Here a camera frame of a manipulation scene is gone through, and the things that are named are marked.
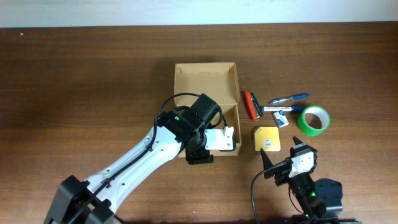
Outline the brown cardboard box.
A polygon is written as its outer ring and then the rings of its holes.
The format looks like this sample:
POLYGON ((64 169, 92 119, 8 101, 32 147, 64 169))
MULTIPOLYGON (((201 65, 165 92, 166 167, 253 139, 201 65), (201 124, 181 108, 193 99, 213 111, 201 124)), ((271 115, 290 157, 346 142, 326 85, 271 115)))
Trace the brown cardboard box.
POLYGON ((241 98, 237 68, 234 62, 177 63, 174 93, 206 94, 223 111, 229 126, 234 128, 234 151, 211 151, 214 156, 237 156, 242 145, 238 103, 241 98))

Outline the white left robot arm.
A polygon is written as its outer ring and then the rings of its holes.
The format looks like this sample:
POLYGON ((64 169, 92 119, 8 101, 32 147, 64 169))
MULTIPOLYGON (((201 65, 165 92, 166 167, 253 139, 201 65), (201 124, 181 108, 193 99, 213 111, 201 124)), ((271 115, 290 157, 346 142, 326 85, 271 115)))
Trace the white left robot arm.
POLYGON ((205 131, 214 126, 211 120, 225 117, 209 96, 196 95, 191 106, 176 106, 170 111, 160 109, 152 129, 145 138, 116 162, 87 179, 74 175, 58 187, 45 223, 113 223, 123 200, 153 171, 189 148, 196 159, 189 163, 211 163, 206 150, 205 131))

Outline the yellow spiral notepad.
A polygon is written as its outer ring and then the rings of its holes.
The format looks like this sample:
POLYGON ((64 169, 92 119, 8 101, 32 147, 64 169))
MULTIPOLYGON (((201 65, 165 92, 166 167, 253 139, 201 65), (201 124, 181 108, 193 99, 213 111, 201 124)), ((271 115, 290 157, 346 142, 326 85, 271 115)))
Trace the yellow spiral notepad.
POLYGON ((254 150, 266 152, 280 151, 280 137, 278 127, 260 126, 254 130, 254 150))

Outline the green tape roll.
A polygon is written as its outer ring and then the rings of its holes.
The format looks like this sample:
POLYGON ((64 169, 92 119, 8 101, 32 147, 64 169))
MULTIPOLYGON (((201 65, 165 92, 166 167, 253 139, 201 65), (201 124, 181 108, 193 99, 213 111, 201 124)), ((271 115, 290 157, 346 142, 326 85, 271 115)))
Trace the green tape roll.
POLYGON ((297 126, 307 136, 318 136, 329 128, 331 117, 326 109, 313 105, 306 107, 298 117, 297 126))

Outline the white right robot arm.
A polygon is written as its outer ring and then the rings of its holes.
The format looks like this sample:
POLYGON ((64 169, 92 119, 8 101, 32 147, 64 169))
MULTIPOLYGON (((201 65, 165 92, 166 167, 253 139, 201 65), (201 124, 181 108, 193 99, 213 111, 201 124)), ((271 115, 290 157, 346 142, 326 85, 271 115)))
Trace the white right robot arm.
POLYGON ((343 186, 332 179, 318 179, 314 181, 311 174, 317 166, 318 151, 293 137, 295 146, 290 148, 290 156, 282 162, 273 164, 261 149, 264 170, 258 173, 251 182, 251 203, 257 223, 261 223, 254 202, 254 184, 261 175, 265 179, 273 177, 276 186, 288 185, 289 197, 295 197, 298 215, 291 218, 277 218, 267 223, 282 224, 343 224, 357 223, 355 219, 340 219, 338 215, 343 211, 343 186))

